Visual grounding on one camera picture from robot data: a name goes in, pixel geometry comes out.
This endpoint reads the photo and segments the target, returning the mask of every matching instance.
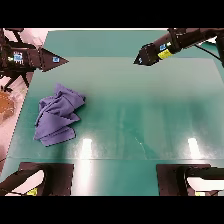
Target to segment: yellow label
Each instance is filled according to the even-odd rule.
[[[205,192],[197,192],[197,191],[195,191],[195,196],[205,196]]]
[[[169,56],[171,56],[172,54],[170,53],[170,51],[168,49],[166,49],[165,51],[162,51],[158,54],[158,56],[161,58],[161,59],[164,59],[164,58],[168,58]]]
[[[28,191],[26,194],[31,196],[37,196],[37,188]]]

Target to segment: black base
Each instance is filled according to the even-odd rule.
[[[35,166],[47,167],[47,177],[37,187],[37,196],[70,196],[74,164],[63,163],[28,163],[19,165],[20,170],[33,169]]]
[[[157,164],[157,178],[160,196],[182,196],[177,184],[176,171],[181,166],[207,168],[210,164]],[[195,190],[187,186],[188,196],[195,196]],[[206,192],[205,196],[218,196],[217,191]]]

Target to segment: blue sticker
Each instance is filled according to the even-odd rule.
[[[165,44],[162,44],[162,45],[159,47],[159,49],[160,49],[161,51],[165,50],[165,49],[166,49],[166,45],[165,45]]]
[[[59,62],[60,61],[60,58],[58,57],[53,57],[53,62]]]

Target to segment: blue towel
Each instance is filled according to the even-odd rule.
[[[54,96],[39,102],[39,115],[34,140],[49,146],[75,138],[75,131],[67,125],[79,121],[74,110],[85,103],[85,96],[57,83]]]

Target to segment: teal tabletop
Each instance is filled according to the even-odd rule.
[[[224,167],[221,63],[191,47],[151,67],[133,64],[165,33],[49,32],[44,47],[69,63],[34,73],[0,180],[20,162],[73,163],[72,195],[159,195],[156,164]],[[71,125],[77,137],[45,147],[33,140],[34,123],[56,83],[84,93],[86,105]]]

